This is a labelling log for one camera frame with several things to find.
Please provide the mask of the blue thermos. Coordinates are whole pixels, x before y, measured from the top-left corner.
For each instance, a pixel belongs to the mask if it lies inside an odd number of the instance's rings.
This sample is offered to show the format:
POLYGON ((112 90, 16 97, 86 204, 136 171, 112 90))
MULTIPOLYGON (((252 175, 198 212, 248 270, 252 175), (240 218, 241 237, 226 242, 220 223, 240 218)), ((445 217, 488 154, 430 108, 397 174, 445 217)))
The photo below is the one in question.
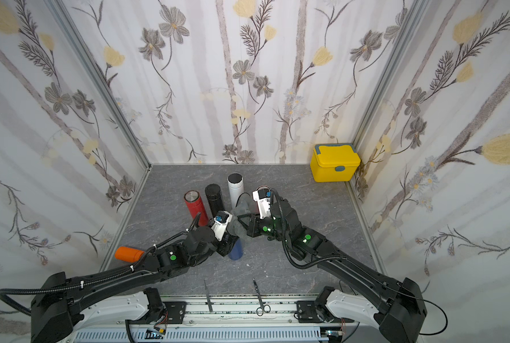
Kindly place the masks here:
POLYGON ((228 256, 233 261, 240 260, 243 257, 243 247, 240 239, 236 241, 228 256))

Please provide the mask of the grey cloth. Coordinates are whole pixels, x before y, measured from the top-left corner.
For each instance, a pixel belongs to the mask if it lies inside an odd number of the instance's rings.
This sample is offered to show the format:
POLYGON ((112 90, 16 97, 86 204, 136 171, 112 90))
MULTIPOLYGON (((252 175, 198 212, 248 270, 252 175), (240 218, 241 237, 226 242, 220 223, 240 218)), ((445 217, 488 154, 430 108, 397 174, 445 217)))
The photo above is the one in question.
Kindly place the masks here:
POLYGON ((254 201, 249 195, 243 194, 239 197, 237 205, 231 211, 233 219, 227 226, 228 233, 238 237, 245 237, 246 226, 249 225, 254 208, 254 201))

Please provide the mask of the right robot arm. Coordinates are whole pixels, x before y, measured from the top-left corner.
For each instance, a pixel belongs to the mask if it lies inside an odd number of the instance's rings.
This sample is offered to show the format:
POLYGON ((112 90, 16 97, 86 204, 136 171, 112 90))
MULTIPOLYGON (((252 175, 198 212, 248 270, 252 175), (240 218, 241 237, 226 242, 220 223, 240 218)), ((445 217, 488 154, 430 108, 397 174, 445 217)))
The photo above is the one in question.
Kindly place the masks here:
POLYGON ((323 313, 372 325, 389 342, 417 341, 428 311, 415 281, 396 280, 355 260, 323 234, 304 226, 296 210, 277 193, 263 188, 254 191, 252 198, 258 211, 244 225, 249 237, 266 236, 280 242, 293 267, 318 267, 349 284, 369 303, 357 305, 327 287, 318 298, 323 313))

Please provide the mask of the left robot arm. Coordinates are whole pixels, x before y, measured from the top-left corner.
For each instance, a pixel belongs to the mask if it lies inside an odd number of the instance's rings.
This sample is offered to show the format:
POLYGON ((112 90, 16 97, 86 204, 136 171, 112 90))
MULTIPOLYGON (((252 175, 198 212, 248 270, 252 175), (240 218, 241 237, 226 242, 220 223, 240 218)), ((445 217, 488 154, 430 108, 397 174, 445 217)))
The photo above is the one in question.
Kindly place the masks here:
POLYGON ((63 272, 51 275, 31 302, 32 342, 57 342, 86 319, 87 308, 118 294, 186 274, 214 253, 225 257, 238 239, 230 232, 234 220, 233 214, 220 211, 209 225, 150 247, 127 267, 82 277, 68 278, 63 272))

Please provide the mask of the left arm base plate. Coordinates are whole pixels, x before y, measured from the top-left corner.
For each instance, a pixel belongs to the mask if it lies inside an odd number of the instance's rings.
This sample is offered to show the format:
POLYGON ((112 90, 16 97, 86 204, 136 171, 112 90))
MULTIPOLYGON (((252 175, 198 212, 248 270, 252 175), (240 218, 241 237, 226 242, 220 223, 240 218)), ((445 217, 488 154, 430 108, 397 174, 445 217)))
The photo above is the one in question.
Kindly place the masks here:
POLYGON ((182 324, 186 314, 186 302, 163 302, 163 308, 158 313, 154 324, 157 326, 182 324))

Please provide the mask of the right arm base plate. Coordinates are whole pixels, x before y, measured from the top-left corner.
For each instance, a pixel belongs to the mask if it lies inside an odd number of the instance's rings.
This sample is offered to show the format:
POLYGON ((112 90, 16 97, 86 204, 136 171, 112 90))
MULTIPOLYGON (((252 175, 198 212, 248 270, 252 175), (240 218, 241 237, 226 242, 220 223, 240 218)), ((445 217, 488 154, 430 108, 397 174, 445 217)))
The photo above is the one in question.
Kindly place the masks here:
POLYGON ((296 311, 293 314, 296 320, 302 324, 314 324, 324 322, 322 307, 315 301, 297 301, 296 311))

